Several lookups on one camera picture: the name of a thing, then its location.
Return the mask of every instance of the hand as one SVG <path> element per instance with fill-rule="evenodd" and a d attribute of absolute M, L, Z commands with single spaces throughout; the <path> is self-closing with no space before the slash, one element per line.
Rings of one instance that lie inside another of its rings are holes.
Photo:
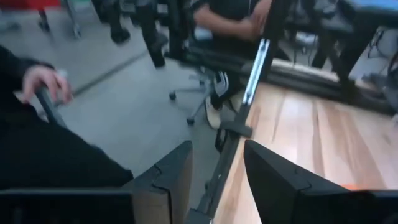
<path fill-rule="evenodd" d="M 254 23 L 254 26 L 256 27 L 257 31 L 262 34 L 264 31 L 264 26 L 266 24 L 267 16 L 269 9 L 271 8 L 271 3 L 272 0 L 260 0 L 252 14 L 252 20 Z"/>
<path fill-rule="evenodd" d="M 255 41 L 260 36 L 260 33 L 250 18 L 244 18 L 241 20 L 238 24 L 236 32 L 236 35 L 243 40 Z"/>
<path fill-rule="evenodd" d="M 45 85 L 49 89 L 51 98 L 57 100 L 57 91 L 61 90 L 63 102 L 68 103 L 72 100 L 72 91 L 66 77 L 59 75 L 55 70 L 36 65 L 28 69 L 24 75 L 22 84 L 22 102 L 28 103 L 35 95 L 35 92 Z"/>

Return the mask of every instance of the wooden desk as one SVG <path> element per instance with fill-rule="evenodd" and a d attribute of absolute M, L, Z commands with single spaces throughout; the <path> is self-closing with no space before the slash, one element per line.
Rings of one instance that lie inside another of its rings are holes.
<path fill-rule="evenodd" d="M 398 189 L 398 131 L 391 118 L 259 84 L 246 120 L 252 139 L 336 184 Z M 215 224 L 261 223 L 240 139 Z"/>

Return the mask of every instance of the table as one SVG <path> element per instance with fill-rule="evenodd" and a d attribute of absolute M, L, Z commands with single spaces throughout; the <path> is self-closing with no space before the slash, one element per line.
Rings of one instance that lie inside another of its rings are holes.
<path fill-rule="evenodd" d="M 391 118 L 260 83 L 246 125 L 251 139 L 344 186 L 398 189 L 398 131 Z M 214 224 L 261 223 L 240 138 Z"/>

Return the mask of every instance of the shoe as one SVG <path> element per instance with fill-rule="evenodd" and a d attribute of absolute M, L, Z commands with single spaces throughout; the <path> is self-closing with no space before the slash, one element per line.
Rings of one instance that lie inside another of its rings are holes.
<path fill-rule="evenodd" d="M 239 93 L 233 95 L 229 100 L 229 106 L 236 113 L 241 109 L 242 101 L 243 101 L 244 92 L 240 91 Z"/>
<path fill-rule="evenodd" d="M 119 31 L 111 32 L 111 38 L 115 44 L 121 45 L 130 39 L 130 33 L 126 29 L 121 29 Z"/>
<path fill-rule="evenodd" d="M 206 98 L 205 103 L 206 117 L 211 128 L 217 130 L 221 124 L 221 110 L 216 110 L 211 104 L 210 97 Z"/>

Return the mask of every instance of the white sneaker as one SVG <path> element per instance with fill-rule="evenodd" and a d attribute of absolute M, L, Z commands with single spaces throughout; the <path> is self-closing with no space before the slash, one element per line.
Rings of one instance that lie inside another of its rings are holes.
<path fill-rule="evenodd" d="M 216 110 L 211 104 L 210 96 L 206 98 L 206 117 L 211 128 L 217 130 L 221 124 L 221 110 Z"/>
<path fill-rule="evenodd" d="M 240 91 L 239 93 L 233 95 L 229 99 L 229 105 L 235 112 L 239 112 L 239 110 L 241 109 L 243 95 L 244 95 L 244 91 Z"/>

